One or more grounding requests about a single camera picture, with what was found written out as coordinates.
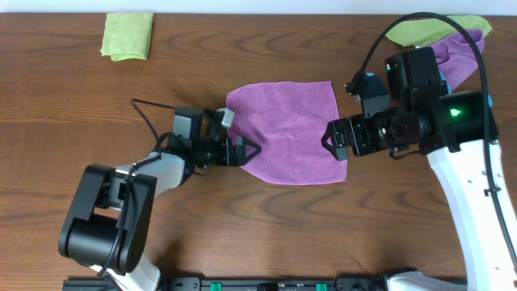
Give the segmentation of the purple microfiber cloth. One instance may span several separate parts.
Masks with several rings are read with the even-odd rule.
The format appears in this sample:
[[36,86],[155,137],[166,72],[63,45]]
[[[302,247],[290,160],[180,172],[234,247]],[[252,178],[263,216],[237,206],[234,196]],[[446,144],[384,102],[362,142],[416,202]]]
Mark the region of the purple microfiber cloth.
[[318,185],[347,178],[340,162],[321,144],[326,126],[338,119],[332,82],[261,82],[228,93],[235,113],[229,135],[261,146],[242,167],[267,183]]

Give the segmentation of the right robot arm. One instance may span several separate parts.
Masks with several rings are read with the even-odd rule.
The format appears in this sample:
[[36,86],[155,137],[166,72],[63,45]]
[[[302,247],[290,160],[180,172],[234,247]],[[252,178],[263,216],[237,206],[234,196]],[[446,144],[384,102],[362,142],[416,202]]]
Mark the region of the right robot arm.
[[516,217],[502,150],[479,91],[450,93],[432,48],[387,58],[387,80],[359,76],[362,112],[331,121],[322,146],[339,161],[387,150],[427,157],[447,197],[463,251],[466,290],[513,290]]

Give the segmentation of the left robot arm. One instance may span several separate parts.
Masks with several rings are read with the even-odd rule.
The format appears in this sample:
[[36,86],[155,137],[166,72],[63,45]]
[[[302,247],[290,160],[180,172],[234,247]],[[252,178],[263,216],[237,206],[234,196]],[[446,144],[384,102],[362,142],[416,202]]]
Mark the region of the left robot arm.
[[239,167],[261,148],[228,135],[228,108],[177,108],[173,128],[149,155],[125,166],[84,170],[58,239],[61,256],[93,269],[119,290],[155,290],[161,273],[144,255],[156,196],[185,183],[197,168]]

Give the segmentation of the purple cloth in pile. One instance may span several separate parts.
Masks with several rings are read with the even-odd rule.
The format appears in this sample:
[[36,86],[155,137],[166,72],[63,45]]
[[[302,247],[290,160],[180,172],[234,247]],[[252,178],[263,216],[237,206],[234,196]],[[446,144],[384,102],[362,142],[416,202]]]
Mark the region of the purple cloth in pile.
[[450,91],[454,91],[478,67],[473,50],[459,32],[440,40],[431,47],[439,72],[447,82]]

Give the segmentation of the green cloth in pile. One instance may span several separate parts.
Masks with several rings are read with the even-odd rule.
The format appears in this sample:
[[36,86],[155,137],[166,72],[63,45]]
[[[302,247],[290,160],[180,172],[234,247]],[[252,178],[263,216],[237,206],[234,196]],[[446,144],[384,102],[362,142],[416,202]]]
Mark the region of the green cloth in pile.
[[[489,22],[477,15],[450,15],[465,30],[482,31],[487,36],[492,27]],[[386,33],[386,37],[392,42],[403,47],[427,46],[439,42],[450,35],[457,33],[451,25],[438,19],[407,20],[399,23]]]

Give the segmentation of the folded light green cloth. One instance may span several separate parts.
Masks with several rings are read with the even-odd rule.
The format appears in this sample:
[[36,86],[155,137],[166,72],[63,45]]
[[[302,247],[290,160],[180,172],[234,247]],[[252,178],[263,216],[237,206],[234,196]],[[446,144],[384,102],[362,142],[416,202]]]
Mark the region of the folded light green cloth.
[[112,61],[146,60],[149,55],[153,17],[154,14],[149,12],[108,13],[101,55],[110,57]]

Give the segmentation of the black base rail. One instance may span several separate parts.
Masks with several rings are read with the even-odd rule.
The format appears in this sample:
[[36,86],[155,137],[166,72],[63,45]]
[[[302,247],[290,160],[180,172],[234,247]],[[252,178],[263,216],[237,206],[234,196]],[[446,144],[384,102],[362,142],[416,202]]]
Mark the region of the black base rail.
[[[63,291],[122,290],[112,279],[68,279]],[[158,291],[360,291],[388,290],[383,279],[338,277],[333,280],[208,280],[182,277],[161,280]]]

